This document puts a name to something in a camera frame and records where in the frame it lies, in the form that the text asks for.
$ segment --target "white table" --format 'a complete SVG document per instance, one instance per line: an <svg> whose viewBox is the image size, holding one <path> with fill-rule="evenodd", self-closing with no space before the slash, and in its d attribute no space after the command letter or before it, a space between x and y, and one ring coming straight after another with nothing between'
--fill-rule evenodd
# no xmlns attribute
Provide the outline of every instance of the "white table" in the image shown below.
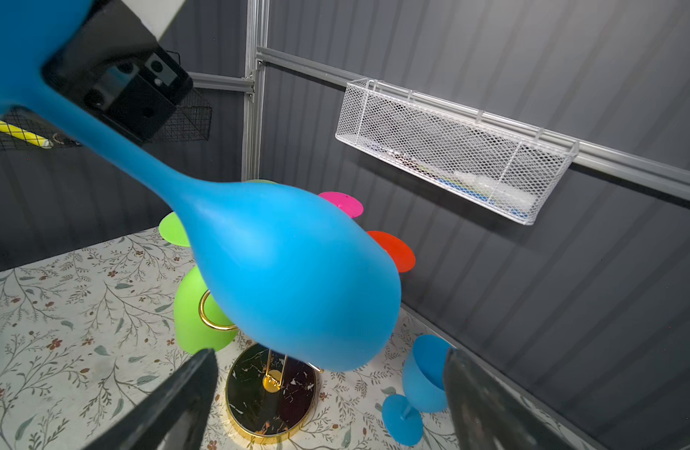
<svg viewBox="0 0 690 450"><path fill-rule="evenodd" d="M172 303L193 266L189 248L152 228L1 272L0 449L81 449L186 361ZM398 449L379 408L390 393L402 393L404 358L428 332L401 311L385 349L354 372L322 374L307 424L267 446L250 445L227 417L227 371L252 343L238 334L217 353L219 386L202 448ZM447 412L424 422L415 448L458 448Z"/></svg>

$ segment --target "wire basket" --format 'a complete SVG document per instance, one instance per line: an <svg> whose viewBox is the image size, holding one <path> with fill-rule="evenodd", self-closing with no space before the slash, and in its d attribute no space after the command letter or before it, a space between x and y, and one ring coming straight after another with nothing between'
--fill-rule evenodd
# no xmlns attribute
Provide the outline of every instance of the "wire basket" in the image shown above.
<svg viewBox="0 0 690 450"><path fill-rule="evenodd" d="M150 142L208 140L211 123L212 106L192 89ZM0 117L0 150L80 146L79 142L27 109L15 107Z"/></svg>
<svg viewBox="0 0 690 450"><path fill-rule="evenodd" d="M512 221L532 225L577 155L412 102L412 91L348 83L335 138Z"/></svg>

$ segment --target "blue goblet on table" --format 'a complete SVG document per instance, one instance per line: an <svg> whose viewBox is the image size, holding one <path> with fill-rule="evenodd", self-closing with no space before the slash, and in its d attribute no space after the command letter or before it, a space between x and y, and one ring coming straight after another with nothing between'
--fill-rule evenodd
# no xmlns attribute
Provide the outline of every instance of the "blue goblet on table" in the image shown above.
<svg viewBox="0 0 690 450"><path fill-rule="evenodd" d="M404 395L390 395L382 405L382 421L398 443L413 446L420 442L424 430L420 412L438 413L447 408L442 374L450 348L438 336L415 339L403 367Z"/></svg>

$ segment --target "yellow tube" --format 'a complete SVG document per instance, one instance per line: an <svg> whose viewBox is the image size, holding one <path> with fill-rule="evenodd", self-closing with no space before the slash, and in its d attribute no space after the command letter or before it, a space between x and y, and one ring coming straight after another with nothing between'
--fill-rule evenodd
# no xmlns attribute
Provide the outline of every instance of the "yellow tube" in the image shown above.
<svg viewBox="0 0 690 450"><path fill-rule="evenodd" d="M31 143L34 146L42 147L43 149L51 149L52 142L49 139L45 139L40 135L36 135L33 132L23 130L22 128L16 127L12 124L8 124L6 121L0 120L0 132L10 135L13 138L22 139L27 143Z"/></svg>

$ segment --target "black marble base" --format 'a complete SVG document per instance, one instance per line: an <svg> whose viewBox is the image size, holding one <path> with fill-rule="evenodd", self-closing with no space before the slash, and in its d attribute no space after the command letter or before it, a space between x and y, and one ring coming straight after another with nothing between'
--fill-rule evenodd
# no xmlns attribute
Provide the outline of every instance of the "black marble base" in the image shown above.
<svg viewBox="0 0 690 450"><path fill-rule="evenodd" d="M314 405L317 374L294 358L287 359L282 388L263 386L268 348L255 344L245 350L227 376L225 400L235 425L252 437L278 437L296 431ZM282 371L284 355L273 352L270 369Z"/></svg>

